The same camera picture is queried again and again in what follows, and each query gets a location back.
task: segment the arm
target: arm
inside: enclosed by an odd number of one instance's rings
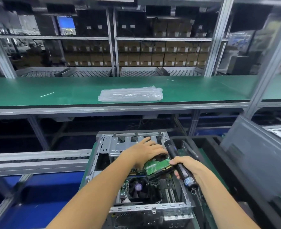
[[[193,173],[219,229],[260,229],[205,165],[189,156],[170,161],[172,165],[177,163],[183,163]]]
[[[143,168],[146,161],[167,153],[163,146],[149,139],[146,137],[124,150],[65,205],[46,229],[100,229],[131,169]]]

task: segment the hand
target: hand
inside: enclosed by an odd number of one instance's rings
[[[193,175],[197,175],[200,170],[206,168],[201,162],[189,156],[175,157],[169,162],[171,165],[176,165],[178,163],[182,163],[189,171],[193,173]],[[179,173],[176,170],[174,171],[174,174],[176,175],[177,179],[180,179]]]
[[[133,160],[134,167],[142,169],[144,164],[159,154],[167,154],[167,150],[162,145],[156,144],[155,141],[148,141],[150,137],[144,138],[139,143],[124,150],[121,156],[130,157]]]

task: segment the plastic bag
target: plastic bag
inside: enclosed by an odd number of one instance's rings
[[[145,88],[119,88],[102,90],[98,101],[101,102],[142,102],[163,99],[163,89],[152,87]]]

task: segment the open computer chassis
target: open computer chassis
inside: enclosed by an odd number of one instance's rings
[[[166,131],[118,131],[99,132],[96,136],[97,146],[92,151],[85,171],[82,188],[111,164],[123,150],[129,148],[143,138],[150,136],[151,140],[164,144],[169,140]],[[168,201],[162,200],[154,204],[121,202],[122,191],[111,207],[103,229],[109,228],[184,228],[193,219],[194,202],[181,180],[174,174],[166,174],[167,182],[173,185],[171,194],[167,193]]]

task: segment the person's left hand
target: person's left hand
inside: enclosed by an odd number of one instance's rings
[[[127,156],[132,159],[134,167],[142,169],[144,164],[159,154],[167,154],[167,150],[162,145],[156,144],[155,141],[148,141],[150,137],[144,138],[139,143],[124,150],[121,156]]]

